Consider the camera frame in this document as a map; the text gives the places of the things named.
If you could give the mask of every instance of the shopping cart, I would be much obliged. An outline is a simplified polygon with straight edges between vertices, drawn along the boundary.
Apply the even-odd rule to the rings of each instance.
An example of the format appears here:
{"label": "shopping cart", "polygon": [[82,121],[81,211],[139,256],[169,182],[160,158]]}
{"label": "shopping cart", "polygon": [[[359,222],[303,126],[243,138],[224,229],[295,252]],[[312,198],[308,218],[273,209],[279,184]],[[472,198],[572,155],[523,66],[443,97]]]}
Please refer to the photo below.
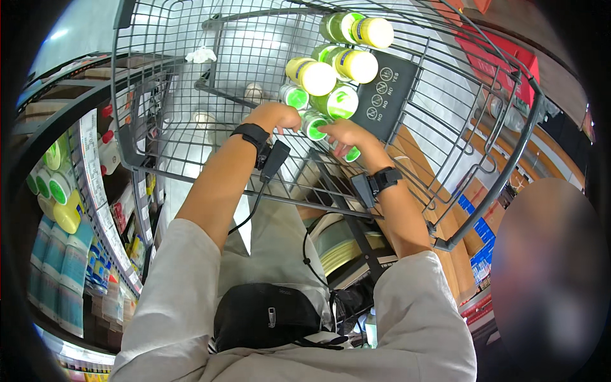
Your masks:
{"label": "shopping cart", "polygon": [[[528,69],[445,0],[141,0],[133,7],[128,3],[122,3],[117,17],[113,54],[128,53],[138,65],[143,54],[152,59],[139,68],[128,67],[142,76],[123,76],[126,89],[113,91],[114,117],[126,121],[118,136],[122,162],[142,169],[144,160],[154,157],[147,171],[188,182],[195,180],[227,132],[256,107],[253,98],[245,97],[247,86],[257,84],[265,100],[276,100],[280,87],[290,82],[285,75],[287,62],[310,56],[316,46],[327,43],[318,32],[323,16],[353,11],[389,20],[395,29],[393,45],[383,52],[370,51],[380,62],[374,82],[384,82],[378,93],[394,92],[397,106],[386,109],[378,97],[361,97],[359,102],[369,106],[365,115],[371,121],[381,122],[367,128],[410,181],[436,237],[435,247],[445,251],[462,239],[509,179],[544,100]],[[186,61],[201,47],[212,50],[216,61]],[[113,69],[120,70],[116,62]],[[392,89],[399,73],[399,85]],[[115,75],[113,82],[119,78]],[[496,124],[482,133],[482,113],[478,116],[476,110],[492,100],[496,100]],[[445,238],[437,237],[445,213],[430,218],[430,211],[444,206],[447,212],[476,174],[498,173],[489,153],[507,111],[520,102],[530,112],[507,165],[467,221]],[[198,113],[213,116],[214,123],[197,123]],[[471,144],[475,135],[485,137],[482,155]],[[348,180],[366,172],[359,160],[347,163],[335,158],[326,141],[311,141],[301,132],[275,134],[273,139],[284,141],[291,152],[280,176],[272,180],[281,187],[266,190],[263,197],[348,216],[382,218],[379,207],[363,208]],[[432,173],[414,168],[419,163],[414,150],[426,159]],[[244,193],[258,191],[251,180]]]}

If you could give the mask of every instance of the black wrist strap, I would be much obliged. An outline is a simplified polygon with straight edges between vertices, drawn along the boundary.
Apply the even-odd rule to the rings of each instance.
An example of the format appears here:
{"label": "black wrist strap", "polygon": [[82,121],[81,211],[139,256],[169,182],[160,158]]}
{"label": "black wrist strap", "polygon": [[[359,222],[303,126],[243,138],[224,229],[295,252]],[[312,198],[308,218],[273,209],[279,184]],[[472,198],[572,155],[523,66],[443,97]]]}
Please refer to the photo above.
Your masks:
{"label": "black wrist strap", "polygon": [[376,197],[382,190],[397,185],[399,179],[402,178],[403,175],[399,170],[389,166],[367,177],[367,180],[369,181],[369,187],[371,187],[373,197]]}
{"label": "black wrist strap", "polygon": [[269,133],[254,123],[242,123],[231,133],[234,134],[242,134],[242,139],[252,143],[257,148],[257,155],[263,151],[269,138]]}

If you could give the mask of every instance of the shirt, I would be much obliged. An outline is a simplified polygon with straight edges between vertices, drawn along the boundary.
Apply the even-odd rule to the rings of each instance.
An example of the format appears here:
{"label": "shirt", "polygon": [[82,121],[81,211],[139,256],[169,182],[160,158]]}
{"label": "shirt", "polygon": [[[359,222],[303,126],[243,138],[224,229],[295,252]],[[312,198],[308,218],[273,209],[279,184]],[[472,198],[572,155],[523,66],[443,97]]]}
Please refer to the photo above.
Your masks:
{"label": "shirt", "polygon": [[220,250],[199,226],[169,224],[111,381],[475,381],[473,341],[432,251],[399,260],[379,278],[376,349],[289,344],[209,354],[220,263]]}

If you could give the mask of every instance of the black waist bag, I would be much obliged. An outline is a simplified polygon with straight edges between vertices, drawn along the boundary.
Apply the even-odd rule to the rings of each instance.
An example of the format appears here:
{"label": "black waist bag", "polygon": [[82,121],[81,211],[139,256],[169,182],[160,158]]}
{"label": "black waist bag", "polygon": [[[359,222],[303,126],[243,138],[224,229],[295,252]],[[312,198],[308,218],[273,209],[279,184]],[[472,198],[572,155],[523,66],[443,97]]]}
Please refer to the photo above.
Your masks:
{"label": "black waist bag", "polygon": [[272,284],[237,285],[214,316],[216,350],[266,349],[320,331],[320,316],[299,290]]}

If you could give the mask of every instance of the person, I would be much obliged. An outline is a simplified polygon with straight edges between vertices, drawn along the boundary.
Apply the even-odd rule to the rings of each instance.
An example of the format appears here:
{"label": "person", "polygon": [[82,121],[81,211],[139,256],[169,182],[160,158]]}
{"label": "person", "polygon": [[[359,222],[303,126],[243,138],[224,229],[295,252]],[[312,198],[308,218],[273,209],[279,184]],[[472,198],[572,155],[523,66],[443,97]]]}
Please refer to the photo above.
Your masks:
{"label": "person", "polygon": [[[269,102],[256,107],[243,123],[258,125],[268,134],[276,128],[282,134],[283,129],[297,132],[301,118],[295,108]],[[394,167],[380,142],[349,120],[338,119],[320,131],[329,135],[330,142],[338,141],[336,156],[357,146],[369,174]],[[228,237],[256,154],[253,143],[243,134],[234,134],[208,159],[167,228],[110,379],[475,381],[475,350],[469,330],[457,311],[441,263],[430,250],[423,216],[406,180],[378,195],[390,231],[388,239],[399,258],[374,289],[378,347],[352,348],[346,337],[329,330],[329,290],[321,284],[324,273],[310,240],[305,251],[321,280],[304,265],[306,228],[294,205],[260,201],[252,217],[250,256],[243,253],[237,232]],[[274,333],[284,336],[283,330],[295,326],[274,328],[271,314],[269,324],[256,326],[255,315],[250,316],[248,310],[261,309],[252,307],[258,295],[249,291],[262,285],[280,288],[291,297],[305,296],[308,306],[301,299],[295,309],[305,314],[314,310],[320,328],[310,331],[304,340],[270,338]],[[252,299],[240,299],[234,293],[234,300],[226,303],[236,288],[246,289]],[[297,300],[286,301],[293,304]],[[236,314],[221,315],[220,320],[217,306],[219,310],[229,307],[230,313],[236,309]],[[281,304],[275,309],[279,319],[291,314]],[[227,330],[223,329],[225,321],[232,323]],[[224,333],[229,339],[225,344],[254,345],[225,345],[226,350],[210,354],[208,344],[215,333]],[[221,339],[215,339],[218,345]],[[266,347],[269,343],[277,346]]]}

